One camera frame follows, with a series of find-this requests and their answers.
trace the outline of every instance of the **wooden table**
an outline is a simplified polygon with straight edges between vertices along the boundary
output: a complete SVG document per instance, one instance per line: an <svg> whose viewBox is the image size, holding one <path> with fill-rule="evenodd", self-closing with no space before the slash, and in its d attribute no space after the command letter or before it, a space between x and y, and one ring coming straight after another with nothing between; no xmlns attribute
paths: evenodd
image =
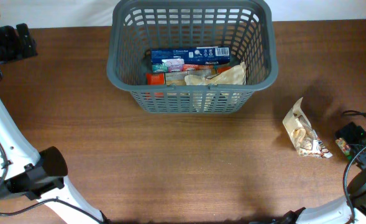
<svg viewBox="0 0 366 224"><path fill-rule="evenodd" d="M32 30L39 56L1 67L0 98L34 147L61 150L76 188L111 220L277 217L343 194L333 134L350 121L341 111L366 111L366 21L274 28L278 79L231 115L144 112L107 79L109 27ZM288 139L282 119L302 96L330 159L298 157ZM46 206L6 222L63 223Z"/></svg>

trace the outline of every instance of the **white wall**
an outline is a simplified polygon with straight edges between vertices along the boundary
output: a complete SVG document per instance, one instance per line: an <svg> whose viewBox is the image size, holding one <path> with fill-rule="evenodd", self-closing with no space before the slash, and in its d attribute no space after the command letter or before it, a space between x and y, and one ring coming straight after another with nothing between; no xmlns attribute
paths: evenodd
<svg viewBox="0 0 366 224"><path fill-rule="evenodd" d="M265 0L273 21L366 19L366 0ZM0 0L0 26L110 26L118 0Z"/></svg>

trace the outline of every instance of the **crumpled snack package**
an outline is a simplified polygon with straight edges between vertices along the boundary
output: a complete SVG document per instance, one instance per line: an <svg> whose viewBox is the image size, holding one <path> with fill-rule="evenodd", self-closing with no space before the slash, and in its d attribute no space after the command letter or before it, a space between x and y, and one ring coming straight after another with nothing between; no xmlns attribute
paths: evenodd
<svg viewBox="0 0 366 224"><path fill-rule="evenodd" d="M220 73L212 79L197 76L197 75L187 75L184 77L187 85L208 85L208 84L233 84L233 85L243 85L246 81L246 64L242 62L240 65L236 65L225 72Z"/></svg>
<svg viewBox="0 0 366 224"><path fill-rule="evenodd" d="M290 141L292 141L299 156L329 158L332 156L332 153L325 148L300 108L302 99L303 97L293 105L282 121Z"/></svg>

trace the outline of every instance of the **gray plastic basket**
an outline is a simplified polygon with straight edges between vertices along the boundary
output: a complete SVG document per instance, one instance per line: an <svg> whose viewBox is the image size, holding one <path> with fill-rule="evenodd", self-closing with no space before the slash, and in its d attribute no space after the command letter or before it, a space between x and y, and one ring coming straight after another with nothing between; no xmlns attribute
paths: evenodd
<svg viewBox="0 0 366 224"><path fill-rule="evenodd" d="M150 49L229 46L246 85L146 85ZM278 74L270 8L263 0L121 0L112 18L107 75L152 113L232 113Z"/></svg>

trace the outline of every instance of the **barcode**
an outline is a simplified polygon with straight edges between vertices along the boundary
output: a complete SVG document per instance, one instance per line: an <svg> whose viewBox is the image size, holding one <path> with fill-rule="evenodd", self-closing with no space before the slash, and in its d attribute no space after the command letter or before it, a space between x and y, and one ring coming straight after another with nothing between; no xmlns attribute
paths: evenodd
<svg viewBox="0 0 366 224"><path fill-rule="evenodd" d="M216 48L216 56L228 56L228 55L230 55L228 47Z"/></svg>

